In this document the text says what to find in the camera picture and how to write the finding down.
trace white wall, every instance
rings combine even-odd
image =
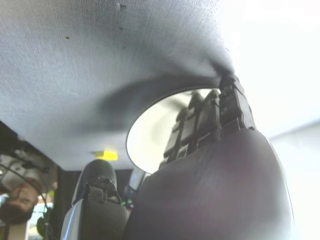
[[[302,240],[320,239],[320,124],[270,140],[281,160]]]

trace cable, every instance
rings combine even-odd
[[[43,200],[43,203],[44,203],[44,206],[46,208],[46,211],[48,211],[48,206],[47,206],[47,201],[45,199],[45,197],[43,196],[43,194],[41,193],[41,191],[31,182],[29,181],[28,179],[26,179],[24,176],[22,176],[21,174],[17,173],[15,170],[12,170],[10,167],[7,167],[3,164],[0,163],[0,167],[1,168],[4,168],[4,169],[7,169],[8,171],[12,172],[13,174],[17,175],[18,177],[20,177],[21,179],[23,179],[26,183],[30,184],[36,191],[37,193],[41,196],[42,200]]]

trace dark hair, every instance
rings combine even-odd
[[[5,202],[0,207],[0,219],[6,224],[22,224],[27,222],[34,211],[33,206],[28,211],[23,211],[20,207]]]

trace yellow object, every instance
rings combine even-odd
[[[118,154],[115,151],[97,151],[95,152],[95,158],[105,161],[117,161]]]

